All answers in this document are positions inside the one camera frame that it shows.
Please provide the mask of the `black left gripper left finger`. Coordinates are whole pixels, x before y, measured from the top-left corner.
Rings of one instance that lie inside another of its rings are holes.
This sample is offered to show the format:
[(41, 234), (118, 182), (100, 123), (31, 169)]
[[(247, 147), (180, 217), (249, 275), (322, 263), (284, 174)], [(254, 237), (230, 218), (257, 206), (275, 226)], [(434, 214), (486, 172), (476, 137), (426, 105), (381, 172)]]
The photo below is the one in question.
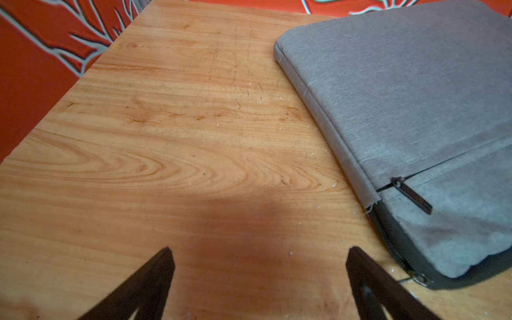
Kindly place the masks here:
[(161, 319), (175, 262), (164, 247), (81, 319)]

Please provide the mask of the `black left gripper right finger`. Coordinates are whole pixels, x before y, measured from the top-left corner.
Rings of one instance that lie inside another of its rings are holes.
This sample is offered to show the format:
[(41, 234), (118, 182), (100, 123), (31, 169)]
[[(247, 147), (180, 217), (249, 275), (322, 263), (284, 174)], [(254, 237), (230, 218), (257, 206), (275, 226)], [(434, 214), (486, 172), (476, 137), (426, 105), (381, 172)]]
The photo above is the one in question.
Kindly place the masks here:
[(360, 247), (349, 250), (346, 270), (361, 319), (438, 319)]

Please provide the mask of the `grey zippered laptop bag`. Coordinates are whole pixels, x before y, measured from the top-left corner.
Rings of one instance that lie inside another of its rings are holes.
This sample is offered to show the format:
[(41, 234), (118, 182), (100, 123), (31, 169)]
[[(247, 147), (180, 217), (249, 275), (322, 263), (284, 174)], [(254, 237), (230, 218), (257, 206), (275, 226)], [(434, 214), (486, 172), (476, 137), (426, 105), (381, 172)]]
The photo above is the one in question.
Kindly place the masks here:
[(511, 267), (511, 19), (439, 1), (285, 32), (274, 57), (382, 242), (433, 290)]

